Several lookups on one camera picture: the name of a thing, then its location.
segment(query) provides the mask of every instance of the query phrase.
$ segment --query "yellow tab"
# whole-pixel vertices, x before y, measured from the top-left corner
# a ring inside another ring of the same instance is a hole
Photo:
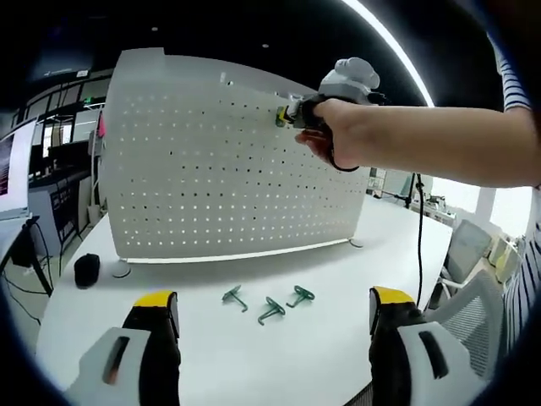
[[[286,112],[286,108],[285,107],[278,107],[278,114],[276,115],[276,117],[278,118],[279,121],[282,121],[282,122],[286,122],[286,119],[284,118],[284,113]]]
[[[405,294],[401,290],[374,286],[374,291],[378,294],[382,305],[387,305],[389,303],[415,303],[408,294]]]
[[[174,294],[172,290],[162,290],[153,294],[146,294],[137,300],[134,307],[167,307],[169,297]]]

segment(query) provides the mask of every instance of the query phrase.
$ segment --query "striped sleeve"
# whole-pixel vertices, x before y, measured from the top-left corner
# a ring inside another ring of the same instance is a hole
[[[504,88],[504,111],[514,107],[530,108],[530,102],[522,89],[515,72],[509,62],[500,58],[500,73]]]
[[[520,269],[513,275],[504,292],[507,350],[516,343],[541,285],[541,226],[537,222],[527,242]]]

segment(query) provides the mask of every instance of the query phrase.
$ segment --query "human arm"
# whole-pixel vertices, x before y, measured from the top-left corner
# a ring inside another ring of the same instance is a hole
[[[541,144],[529,111],[371,107],[330,99],[314,113],[333,130],[339,167],[383,167],[489,187],[541,183]],[[297,141],[323,156],[326,141]]]

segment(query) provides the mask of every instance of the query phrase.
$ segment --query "human hand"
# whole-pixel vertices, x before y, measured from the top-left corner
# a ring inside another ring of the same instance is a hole
[[[329,163],[328,151],[334,143],[334,161],[338,167],[351,169],[362,164],[361,133],[359,120],[360,106],[337,99],[329,99],[318,104],[314,115],[325,120],[332,130],[332,141],[321,132],[306,129],[297,134],[295,140],[306,145],[314,155]]]

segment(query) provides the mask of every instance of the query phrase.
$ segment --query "computer monitor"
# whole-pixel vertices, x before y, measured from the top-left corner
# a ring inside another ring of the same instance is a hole
[[[28,214],[28,169],[36,121],[0,140],[0,220]]]
[[[88,141],[70,142],[49,149],[49,158],[57,168],[78,167],[90,169]]]

